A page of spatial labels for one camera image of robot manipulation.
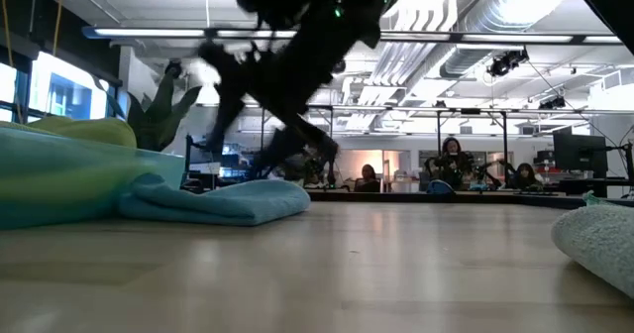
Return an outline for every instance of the green leaves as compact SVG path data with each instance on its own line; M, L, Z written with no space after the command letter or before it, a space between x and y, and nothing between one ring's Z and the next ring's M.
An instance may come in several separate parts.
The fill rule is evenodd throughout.
M155 100L145 112L139 99L130 94L128 124L135 132L137 148L160 152L169 146L176 137L180 121L196 103L202 86L187 90L182 99L172 107L173 83L174 78L170 74L163 77Z

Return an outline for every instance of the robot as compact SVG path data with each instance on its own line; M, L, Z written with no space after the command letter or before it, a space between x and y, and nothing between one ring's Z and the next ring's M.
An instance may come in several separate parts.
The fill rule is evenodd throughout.
M200 45L198 55L217 69L221 81L216 85L220 95L218 116L206 137L206 150L212 157L221 155L224 134L244 108L242 98L249 94L286 125L256 158L250 177L261 177L309 146L330 164L328 177L334 182L338 146L301 115L308 111L309 98L319 86L332 80L332 70L357 41L376 47L380 38L378 20L397 0L237 1L243 10L258 15L255 31L264 23L273 32L298 31L277 52L272 41L264 51L252 44L247 60L238 62L214 43L215 31L207 30L207 40Z

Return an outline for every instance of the seated person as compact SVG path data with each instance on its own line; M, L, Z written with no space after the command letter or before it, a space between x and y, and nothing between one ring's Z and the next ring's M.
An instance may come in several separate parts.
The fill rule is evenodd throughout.
M425 171L429 175L429 180L440 179L440 168L436 166L435 158L425 161Z
M499 161L505 167L506 175L511 175L510 184L512 188L521 190L540 191L544 189L541 175L536 174L529 164L521 164L517 170L504 160Z
M355 192L357 193L380 193L380 181L376 179L376 172L370 165L365 165L361 174L363 178L355 182Z
M471 178L472 162L473 157L463 152L460 142L449 137L443 142L441 156L434 160L434 165L439 168L438 177L434 179L441 179L454 189L460 189L465 180Z

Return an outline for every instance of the gray textured cushion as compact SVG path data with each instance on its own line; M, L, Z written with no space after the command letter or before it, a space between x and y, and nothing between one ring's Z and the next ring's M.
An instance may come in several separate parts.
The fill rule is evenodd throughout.
M562 215L555 245L590 272L634 298L634 209L591 205Z

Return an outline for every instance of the spotlight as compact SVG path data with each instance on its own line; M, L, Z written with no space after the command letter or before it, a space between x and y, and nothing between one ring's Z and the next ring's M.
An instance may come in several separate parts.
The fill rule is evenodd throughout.
M529 60L530 57L526 50L524 51L509 51L502 56L496 56L493 58L493 63L486 69L492 77L504 76L509 71L519 66L521 62Z
M542 101L539 104L539 110L555 110L566 107L566 99L563 96L557 95L551 100Z

